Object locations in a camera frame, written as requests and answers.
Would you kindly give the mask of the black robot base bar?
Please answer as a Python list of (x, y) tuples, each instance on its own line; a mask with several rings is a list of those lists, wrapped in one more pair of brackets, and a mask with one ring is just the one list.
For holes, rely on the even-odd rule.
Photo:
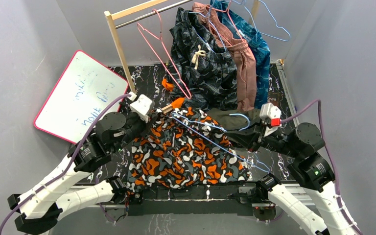
[(130, 216), (151, 214), (236, 214), (265, 222), (275, 219), (277, 210), (274, 203), (255, 195), (255, 182), (245, 182), (153, 187), (130, 197)]

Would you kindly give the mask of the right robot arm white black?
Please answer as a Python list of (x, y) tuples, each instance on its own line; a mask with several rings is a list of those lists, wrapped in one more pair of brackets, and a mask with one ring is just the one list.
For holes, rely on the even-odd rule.
[(318, 127), (303, 122), (287, 136), (279, 130), (266, 136), (265, 130), (263, 126), (254, 126), (228, 131), (226, 135), (249, 150), (264, 147), (292, 157), (293, 162), (287, 169), (320, 214), (304, 205), (271, 173), (256, 181), (254, 188), (240, 190), (234, 195), (236, 199), (241, 203), (274, 203), (308, 235), (360, 235), (361, 230), (338, 192), (338, 177), (330, 166), (331, 161), (318, 152), (326, 145)]

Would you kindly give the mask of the orange camouflage shorts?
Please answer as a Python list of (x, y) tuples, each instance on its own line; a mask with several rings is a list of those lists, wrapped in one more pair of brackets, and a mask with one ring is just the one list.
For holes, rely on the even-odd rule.
[[(175, 109), (174, 112), (189, 120), (222, 127), (198, 108)], [(153, 186), (182, 189), (193, 185), (246, 181), (250, 178), (250, 170), (244, 161), (185, 128), (170, 114), (158, 113), (158, 119), (149, 133), (134, 140), (126, 180), (128, 191), (136, 193)], [(223, 131), (189, 123), (182, 118), (179, 120), (235, 153)]]

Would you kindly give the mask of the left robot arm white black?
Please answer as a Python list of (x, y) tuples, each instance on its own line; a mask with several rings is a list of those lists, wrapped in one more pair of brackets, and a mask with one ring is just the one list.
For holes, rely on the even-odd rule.
[(19, 232), (40, 235), (52, 229), (62, 218), (83, 208), (127, 198), (125, 184), (118, 176), (70, 192), (80, 180), (111, 161), (112, 155), (148, 130), (151, 117), (131, 112), (107, 113), (95, 121), (60, 164), (30, 191), (12, 194), (7, 201), (19, 213), (15, 225)]

